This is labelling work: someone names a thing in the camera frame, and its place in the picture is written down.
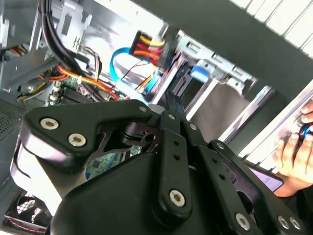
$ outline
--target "finger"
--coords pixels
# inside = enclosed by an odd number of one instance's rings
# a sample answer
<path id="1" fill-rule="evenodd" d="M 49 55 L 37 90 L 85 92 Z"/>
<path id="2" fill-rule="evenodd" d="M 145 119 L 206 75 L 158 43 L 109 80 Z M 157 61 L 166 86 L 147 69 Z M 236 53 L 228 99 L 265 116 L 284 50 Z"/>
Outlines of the finger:
<path id="1" fill-rule="evenodd" d="M 274 161 L 275 164 L 278 168 L 278 170 L 280 170 L 281 168 L 283 168 L 283 152 L 284 152 L 284 147 L 285 147 L 285 142 L 283 140 L 279 140 L 278 144 L 277 144 L 277 149 L 274 155 Z"/>
<path id="2" fill-rule="evenodd" d="M 306 178 L 310 183 L 313 183 L 313 150 L 311 149 L 311 154 L 307 163 Z"/>
<path id="3" fill-rule="evenodd" d="M 283 152 L 283 170 L 286 172 L 292 171 L 293 168 L 293 156 L 294 152 L 298 143 L 299 136 L 296 133 L 293 133 L 290 138 L 288 143 L 286 144 L 286 147 Z"/>
<path id="4" fill-rule="evenodd" d="M 313 135 L 307 135 L 303 140 L 301 147 L 294 159 L 293 163 L 293 176 L 301 177 L 306 173 L 307 163 L 311 154 L 313 144 Z"/>
<path id="5" fill-rule="evenodd" d="M 313 112 L 313 102 L 310 102 L 307 105 L 303 106 L 303 108 L 301 109 L 301 112 L 303 114 L 308 114 L 308 113 Z"/>
<path id="6" fill-rule="evenodd" d="M 301 120 L 303 123 L 313 122 L 313 113 L 302 115 Z"/>

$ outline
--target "phone screen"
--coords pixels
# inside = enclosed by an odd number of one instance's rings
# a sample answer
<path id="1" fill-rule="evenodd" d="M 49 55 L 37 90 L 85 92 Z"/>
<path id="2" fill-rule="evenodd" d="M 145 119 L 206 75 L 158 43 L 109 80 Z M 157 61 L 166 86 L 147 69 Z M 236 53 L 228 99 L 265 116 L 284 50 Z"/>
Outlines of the phone screen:
<path id="1" fill-rule="evenodd" d="M 275 176 L 266 175 L 258 170 L 249 169 L 272 191 L 278 190 L 283 184 L 283 180 L 276 178 Z"/>

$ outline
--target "cooling fan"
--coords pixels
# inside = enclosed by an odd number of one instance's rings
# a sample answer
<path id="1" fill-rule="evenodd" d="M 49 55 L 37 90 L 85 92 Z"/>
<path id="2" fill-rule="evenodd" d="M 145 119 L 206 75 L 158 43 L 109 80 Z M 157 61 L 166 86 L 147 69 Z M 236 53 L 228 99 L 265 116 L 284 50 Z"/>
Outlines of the cooling fan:
<path id="1" fill-rule="evenodd" d="M 45 203 L 24 190 L 15 196 L 5 217 L 11 226 L 33 233 L 44 233 L 52 219 Z"/>

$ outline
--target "metal bolt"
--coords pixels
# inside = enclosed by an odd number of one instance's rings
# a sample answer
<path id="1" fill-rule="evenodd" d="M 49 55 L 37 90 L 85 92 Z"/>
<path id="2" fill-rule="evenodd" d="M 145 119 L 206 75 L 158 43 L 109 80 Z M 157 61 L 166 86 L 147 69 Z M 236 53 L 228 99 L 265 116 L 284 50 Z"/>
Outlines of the metal bolt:
<path id="1" fill-rule="evenodd" d="M 194 124 L 192 124 L 192 123 L 191 123 L 189 126 L 190 126 L 190 128 L 193 129 L 193 130 L 196 130 L 196 129 L 197 129 L 197 127 L 196 127 Z"/>
<path id="2" fill-rule="evenodd" d="M 147 111 L 147 109 L 146 109 L 145 107 L 142 107 L 142 106 L 139 106 L 139 109 L 140 109 L 141 111 L 143 111 L 143 112 L 146 112 L 146 111 Z"/>
<path id="3" fill-rule="evenodd" d="M 29 93 L 33 93 L 34 87 L 31 86 L 31 85 L 29 85 L 29 86 L 27 87 L 27 91 L 28 91 Z"/>
<path id="4" fill-rule="evenodd" d="M 178 190 L 174 189 L 170 192 L 170 199 L 178 207 L 183 207 L 185 205 L 185 197 Z"/>
<path id="5" fill-rule="evenodd" d="M 250 223 L 243 214 L 237 213 L 236 220 L 240 227 L 242 227 L 244 230 L 250 230 Z"/>
<path id="6" fill-rule="evenodd" d="M 290 217 L 290 222 L 292 223 L 292 225 L 293 225 L 296 229 L 298 229 L 298 230 L 301 229 L 300 224 L 299 224 L 298 221 L 296 221 L 293 217 Z"/>
<path id="7" fill-rule="evenodd" d="M 280 215 L 277 217 L 279 223 L 285 228 L 285 229 L 289 229 L 289 224 L 287 223 L 287 221 Z"/>
<path id="8" fill-rule="evenodd" d="M 218 146 L 220 149 L 225 149 L 225 147 L 223 146 L 222 143 L 217 143 L 217 146 Z"/>
<path id="9" fill-rule="evenodd" d="M 171 114 L 169 114 L 168 116 L 170 117 L 170 119 L 173 119 L 173 120 L 175 120 L 175 119 L 176 119 L 176 117 L 174 117 L 174 116 L 173 116 L 173 115 L 171 115 Z"/>
<path id="10" fill-rule="evenodd" d="M 83 135 L 74 133 L 68 137 L 68 142 L 75 147 L 83 147 L 87 141 Z"/>
<path id="11" fill-rule="evenodd" d="M 55 130 L 59 127 L 58 121 L 52 118 L 42 119 L 40 125 L 46 130 Z"/>

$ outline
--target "metal frame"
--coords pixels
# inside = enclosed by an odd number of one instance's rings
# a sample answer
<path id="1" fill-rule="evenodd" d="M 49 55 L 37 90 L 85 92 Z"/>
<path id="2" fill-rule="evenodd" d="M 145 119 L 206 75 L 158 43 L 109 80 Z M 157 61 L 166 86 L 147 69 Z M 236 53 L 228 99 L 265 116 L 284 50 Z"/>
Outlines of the metal frame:
<path id="1" fill-rule="evenodd" d="M 134 2 L 253 74 L 288 101 L 312 79 L 311 58 L 229 0 Z"/>

